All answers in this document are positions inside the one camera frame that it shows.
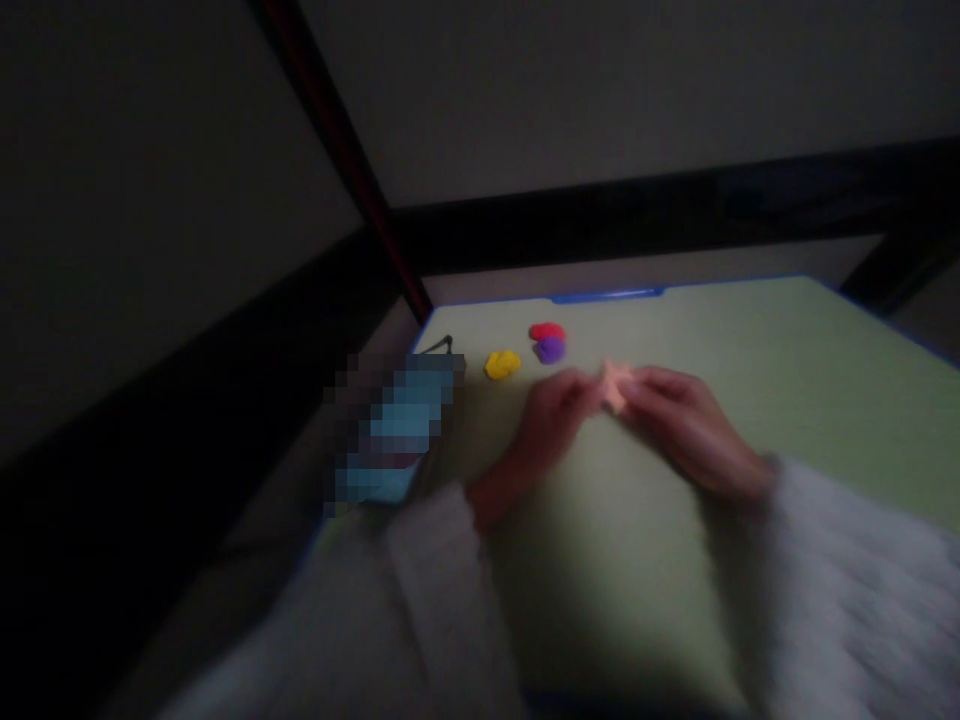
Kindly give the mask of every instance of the white fuzzy sleeve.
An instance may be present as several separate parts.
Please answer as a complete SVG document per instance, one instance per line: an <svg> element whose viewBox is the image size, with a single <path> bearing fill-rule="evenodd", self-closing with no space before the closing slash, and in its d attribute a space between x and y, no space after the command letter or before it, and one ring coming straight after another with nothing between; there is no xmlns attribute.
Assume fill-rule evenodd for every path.
<svg viewBox="0 0 960 720"><path fill-rule="evenodd" d="M459 484L381 531L358 510L259 628L163 713L177 718L524 715Z"/></svg>
<svg viewBox="0 0 960 720"><path fill-rule="evenodd" d="M960 542L778 463L748 523L772 607L765 713L960 717Z"/></svg>

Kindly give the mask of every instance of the white wall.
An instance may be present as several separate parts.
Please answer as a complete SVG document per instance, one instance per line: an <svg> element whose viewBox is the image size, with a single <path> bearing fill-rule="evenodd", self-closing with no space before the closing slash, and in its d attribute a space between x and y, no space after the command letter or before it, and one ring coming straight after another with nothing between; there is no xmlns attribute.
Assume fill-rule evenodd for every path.
<svg viewBox="0 0 960 720"><path fill-rule="evenodd" d="M7 4L0 462L360 219L246 3Z"/></svg>
<svg viewBox="0 0 960 720"><path fill-rule="evenodd" d="M960 132L953 0L303 0L391 203Z"/></svg>

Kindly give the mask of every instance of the green table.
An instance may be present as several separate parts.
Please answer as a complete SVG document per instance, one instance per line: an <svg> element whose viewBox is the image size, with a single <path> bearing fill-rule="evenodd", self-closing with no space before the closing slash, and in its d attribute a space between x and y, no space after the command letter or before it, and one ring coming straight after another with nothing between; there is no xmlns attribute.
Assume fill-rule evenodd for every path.
<svg viewBox="0 0 960 720"><path fill-rule="evenodd" d="M547 321L568 334L553 367L528 339ZM469 480L504 450L532 383L610 358L699 375L754 447L960 532L960 373L811 279L440 307L416 350L446 334L466 387L430 486ZM495 383L483 364L501 349L523 366ZM589 422L491 539L524 683L742 709L708 541L696 493L613 418Z"/></svg>

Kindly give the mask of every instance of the purple clay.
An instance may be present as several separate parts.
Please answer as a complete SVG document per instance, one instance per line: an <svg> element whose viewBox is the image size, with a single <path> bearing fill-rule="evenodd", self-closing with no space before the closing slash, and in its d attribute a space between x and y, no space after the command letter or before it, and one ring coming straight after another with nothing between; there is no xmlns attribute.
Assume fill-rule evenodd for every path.
<svg viewBox="0 0 960 720"><path fill-rule="evenodd" d="M547 337L538 342L534 350L536 350L540 362L544 365L553 365L563 360L563 356L567 352L567 345L560 338Z"/></svg>

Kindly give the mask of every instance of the blue table edge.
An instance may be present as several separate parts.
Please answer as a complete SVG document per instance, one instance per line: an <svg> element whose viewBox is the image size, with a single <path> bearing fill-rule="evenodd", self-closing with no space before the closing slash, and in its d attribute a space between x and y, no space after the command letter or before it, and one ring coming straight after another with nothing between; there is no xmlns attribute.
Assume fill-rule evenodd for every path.
<svg viewBox="0 0 960 720"><path fill-rule="evenodd" d="M860 303L848 298L846 295L841 293L837 288L830 287L826 282L820 278L815 278L806 273L789 273L786 275L761 275L760 277L753 278L740 278L739 280L704 280L703 282L690 282L690 283L677 283L676 285L661 285L655 287L645 287L645 288L627 288L623 290L610 290L607 292L595 292L595 293L573 293L570 295L527 295L511 298L502 298L500 300L476 300L474 302L463 302L463 303L448 303L446 305L438 305L430 313L430 316L426 319L426 322L423 323L423 326L420 328L420 332L417 333L416 339L413 341L413 345L410 346L410 353L415 353L417 351L417 345L420 344L420 341L423 339L424 334L427 331L427 328L430 327L430 321L433 320L433 315L438 308L442 307L462 307L464 305L491 305L493 303L501 302L517 302L518 300L549 300L554 305L577 305L579 303L589 303L589 302L616 302L618 300L635 300L638 298L657 298L661 297L667 290L673 288L682 288L682 287L696 287L699 285L729 285L731 283L745 283L745 282L762 282L765 280L789 280L792 278L806 278L807 280L812 280L818 285L826 288L831 293L839 297L841 300L850 303L861 312L866 313L874 320L878 320L883 323L886 327L893 330L895 333L901 337L906 338L914 345L917 345L928 353L933 355L938 360L945 362L950 367L955 370L960 370L960 364L956 363L954 360L948 358L939 350L931 347L926 342L914 337L911 333L906 332L903 328L899 328L893 324L892 320L885 318L879 315L877 312L866 308Z"/></svg>

